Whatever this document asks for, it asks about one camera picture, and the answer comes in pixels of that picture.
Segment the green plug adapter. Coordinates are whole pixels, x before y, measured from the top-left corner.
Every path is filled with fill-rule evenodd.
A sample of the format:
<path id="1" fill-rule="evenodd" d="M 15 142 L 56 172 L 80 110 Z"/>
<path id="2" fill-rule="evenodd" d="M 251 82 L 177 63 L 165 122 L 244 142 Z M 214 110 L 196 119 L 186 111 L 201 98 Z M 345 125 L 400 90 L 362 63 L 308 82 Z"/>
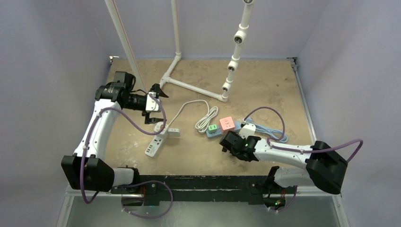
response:
<path id="1" fill-rule="evenodd" d="M 216 124 L 212 124 L 208 126 L 208 132 L 209 133 L 215 133 L 218 130 L 218 126 Z"/>

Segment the white USB power strip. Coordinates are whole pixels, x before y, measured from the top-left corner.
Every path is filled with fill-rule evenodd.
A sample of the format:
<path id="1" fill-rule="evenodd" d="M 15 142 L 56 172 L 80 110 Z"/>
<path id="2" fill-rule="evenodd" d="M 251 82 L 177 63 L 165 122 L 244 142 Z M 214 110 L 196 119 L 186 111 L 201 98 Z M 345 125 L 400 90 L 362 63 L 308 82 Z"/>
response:
<path id="1" fill-rule="evenodd" d="M 161 150 L 163 144 L 167 140 L 167 134 L 158 134 L 153 137 L 147 148 L 145 149 L 145 155 L 148 157 L 155 158 L 158 152 Z"/>

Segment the light blue power strip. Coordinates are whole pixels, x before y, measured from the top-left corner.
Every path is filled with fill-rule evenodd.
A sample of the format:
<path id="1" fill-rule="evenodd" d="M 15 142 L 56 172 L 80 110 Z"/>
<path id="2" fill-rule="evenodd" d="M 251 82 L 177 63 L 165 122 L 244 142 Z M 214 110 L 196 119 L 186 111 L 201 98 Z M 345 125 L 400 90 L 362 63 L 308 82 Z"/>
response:
<path id="1" fill-rule="evenodd" d="M 241 124 L 238 121 L 235 121 L 234 124 L 235 124 L 235 127 L 233 128 L 233 131 L 238 132 L 241 129 Z M 209 139 L 212 139 L 212 138 L 221 137 L 223 135 L 223 132 L 221 131 L 220 127 L 217 126 L 217 130 L 215 132 L 210 132 L 209 129 L 207 129 L 206 135 Z"/>

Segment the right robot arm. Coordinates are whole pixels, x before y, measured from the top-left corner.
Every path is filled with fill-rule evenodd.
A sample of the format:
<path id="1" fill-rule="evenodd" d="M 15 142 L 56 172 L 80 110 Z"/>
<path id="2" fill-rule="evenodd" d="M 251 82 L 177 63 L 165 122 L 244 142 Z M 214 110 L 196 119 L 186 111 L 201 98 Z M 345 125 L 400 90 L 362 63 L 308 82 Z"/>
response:
<path id="1" fill-rule="evenodd" d="M 296 146 L 270 142 L 259 136 L 241 136 L 229 131 L 219 142 L 223 152 L 242 161 L 272 161 L 289 165 L 270 171 L 265 180 L 270 192 L 292 186 L 315 186 L 323 192 L 340 194 L 348 162 L 322 141 Z"/>

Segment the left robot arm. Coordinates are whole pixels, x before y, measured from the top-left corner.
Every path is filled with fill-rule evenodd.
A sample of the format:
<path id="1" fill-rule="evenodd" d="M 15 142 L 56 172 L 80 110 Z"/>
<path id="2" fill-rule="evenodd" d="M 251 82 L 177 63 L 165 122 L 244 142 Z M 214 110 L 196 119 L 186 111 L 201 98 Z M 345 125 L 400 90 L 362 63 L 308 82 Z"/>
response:
<path id="1" fill-rule="evenodd" d="M 69 185 L 75 190 L 107 192 L 122 185 L 128 193 L 140 190 L 139 172 L 134 167 L 110 167 L 103 159 L 114 123 L 123 109 L 140 111 L 145 124 L 165 123 L 166 118 L 151 118 L 150 113 L 163 113 L 160 98 L 168 96 L 155 83 L 150 90 L 139 95 L 133 93 L 136 77 L 118 71 L 114 80 L 102 85 L 95 93 L 92 117 L 87 130 L 72 155 L 64 156 L 61 167 Z"/>

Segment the pink cube adapter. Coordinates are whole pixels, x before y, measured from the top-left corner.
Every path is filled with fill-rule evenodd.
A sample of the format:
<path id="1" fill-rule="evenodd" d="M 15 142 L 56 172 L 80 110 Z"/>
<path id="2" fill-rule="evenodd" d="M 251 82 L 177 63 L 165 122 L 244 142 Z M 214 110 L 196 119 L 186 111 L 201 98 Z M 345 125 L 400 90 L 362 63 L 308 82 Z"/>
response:
<path id="1" fill-rule="evenodd" d="M 228 116 L 219 120 L 219 126 L 222 134 L 225 134 L 235 129 L 235 122 L 231 116 Z"/>

